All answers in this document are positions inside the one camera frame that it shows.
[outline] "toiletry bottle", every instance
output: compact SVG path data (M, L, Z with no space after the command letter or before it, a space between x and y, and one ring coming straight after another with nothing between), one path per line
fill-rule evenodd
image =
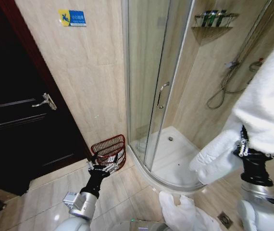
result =
M211 11L206 11L206 12L204 12L204 14L203 14L202 27L205 27L205 25L206 25L206 23L207 23L207 21L208 21L208 19L209 19L210 12L211 12Z
M225 13L227 12L227 10L222 10L219 14L218 14L218 20L216 23L216 27L219 27L220 24L222 23L223 17L225 16Z
M212 26L212 24L214 22L214 19L216 17L217 12L218 12L218 10L211 11L211 13L210 13L210 21L209 21L208 26Z

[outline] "white bathrobe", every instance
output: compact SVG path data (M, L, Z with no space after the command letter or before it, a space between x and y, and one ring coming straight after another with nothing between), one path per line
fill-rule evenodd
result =
M242 165L232 154L242 125L250 148L274 154L274 50L234 105L222 132L191 161L200 182L209 184Z

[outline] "door handle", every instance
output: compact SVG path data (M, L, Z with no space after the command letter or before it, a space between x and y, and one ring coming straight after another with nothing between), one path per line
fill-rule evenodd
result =
M163 109L164 106L163 105L160 105L161 104L161 98L162 98L162 90L164 90L165 87L169 86L169 81L166 82L164 85L162 85L161 89L160 89L160 93L158 95L158 100L157 100L157 108L158 109Z
M47 103L47 104L50 106L50 108L51 108L52 110L56 110L56 109L57 109L56 104L55 104L54 101L51 99L51 97L50 97L49 94L44 93L42 96L43 96L43 98L44 98L44 101L42 101L42 102L39 103L39 104L34 104L34 105L32 105L32 107L40 107L41 105Z

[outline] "shower door handle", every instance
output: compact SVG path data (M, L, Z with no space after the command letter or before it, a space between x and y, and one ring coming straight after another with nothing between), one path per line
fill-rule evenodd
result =
M161 98L162 98L162 90L164 90L165 87L169 86L169 82L166 82L164 85L162 85L161 89L160 89L160 93L158 95L158 100L157 100L157 108L158 109L163 109L164 106L160 105L161 104Z

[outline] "shower enclosure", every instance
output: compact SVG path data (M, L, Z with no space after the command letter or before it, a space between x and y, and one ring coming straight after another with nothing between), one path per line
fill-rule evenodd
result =
M204 26L208 10L226 13ZM122 11L128 145L153 180L195 191L191 159L274 47L274 0L122 0Z

